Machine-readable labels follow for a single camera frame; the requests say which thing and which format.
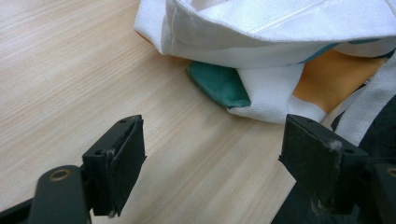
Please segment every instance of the orange fabric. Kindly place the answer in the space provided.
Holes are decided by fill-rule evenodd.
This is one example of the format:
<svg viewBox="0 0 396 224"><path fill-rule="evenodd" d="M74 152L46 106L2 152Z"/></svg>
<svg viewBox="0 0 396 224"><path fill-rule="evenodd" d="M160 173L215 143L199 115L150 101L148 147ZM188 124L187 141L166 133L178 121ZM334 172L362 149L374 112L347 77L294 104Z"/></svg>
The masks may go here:
<svg viewBox="0 0 396 224"><path fill-rule="evenodd" d="M294 96L332 112L385 62L345 55L330 49L308 62Z"/></svg>

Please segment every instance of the green fabric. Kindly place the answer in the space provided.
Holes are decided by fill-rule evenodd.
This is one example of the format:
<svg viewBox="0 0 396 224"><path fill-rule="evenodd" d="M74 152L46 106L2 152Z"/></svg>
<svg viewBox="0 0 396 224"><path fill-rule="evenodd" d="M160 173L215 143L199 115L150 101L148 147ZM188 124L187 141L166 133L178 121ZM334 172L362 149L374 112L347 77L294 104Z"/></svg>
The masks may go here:
<svg viewBox="0 0 396 224"><path fill-rule="evenodd" d="M248 93L234 68L193 62L187 71L191 79L219 105L227 108L250 105Z"/></svg>

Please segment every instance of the pile of cloth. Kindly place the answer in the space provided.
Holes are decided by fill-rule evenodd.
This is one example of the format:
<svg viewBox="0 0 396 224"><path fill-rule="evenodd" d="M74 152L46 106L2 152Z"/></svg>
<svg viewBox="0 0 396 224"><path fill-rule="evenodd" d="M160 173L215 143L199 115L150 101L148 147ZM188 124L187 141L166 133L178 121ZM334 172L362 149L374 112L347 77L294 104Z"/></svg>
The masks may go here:
<svg viewBox="0 0 396 224"><path fill-rule="evenodd" d="M230 113L304 116L356 146L391 129L379 141L395 147L394 0L142 0L134 28L193 60L191 78Z"/></svg>

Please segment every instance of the wooden table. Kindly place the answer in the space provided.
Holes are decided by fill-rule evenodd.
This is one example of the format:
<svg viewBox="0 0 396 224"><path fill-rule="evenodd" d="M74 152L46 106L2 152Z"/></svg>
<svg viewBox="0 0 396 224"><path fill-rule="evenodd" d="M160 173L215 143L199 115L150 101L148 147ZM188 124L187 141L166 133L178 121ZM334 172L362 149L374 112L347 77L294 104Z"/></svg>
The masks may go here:
<svg viewBox="0 0 396 224"><path fill-rule="evenodd" d="M137 0L0 1L0 209L117 120L142 114L148 159L121 217L93 223L269 223L294 183L283 126L239 118L133 30Z"/></svg>

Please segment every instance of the screw hole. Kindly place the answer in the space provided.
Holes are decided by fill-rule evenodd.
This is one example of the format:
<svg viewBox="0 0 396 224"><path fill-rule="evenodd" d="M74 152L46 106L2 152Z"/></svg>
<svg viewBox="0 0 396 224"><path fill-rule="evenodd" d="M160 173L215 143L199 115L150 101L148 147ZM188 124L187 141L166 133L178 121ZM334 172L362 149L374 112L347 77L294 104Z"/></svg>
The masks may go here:
<svg viewBox="0 0 396 224"><path fill-rule="evenodd" d="M354 150L352 150L352 149L346 149L346 150L345 150L345 152L346 152L346 153L349 153L349 154L353 154L353 153L355 153L355 151L354 151Z"/></svg>
<svg viewBox="0 0 396 224"><path fill-rule="evenodd" d="M105 150L97 150L97 151L95 151L95 155L96 156L106 155L106 151Z"/></svg>
<svg viewBox="0 0 396 224"><path fill-rule="evenodd" d="M393 177L396 177L396 168L388 168L388 174Z"/></svg>
<svg viewBox="0 0 396 224"><path fill-rule="evenodd" d="M69 175L70 175L70 170L67 170L67 169L58 170L58 171L53 172L49 176L49 180L50 181L60 181L60 180L66 179Z"/></svg>

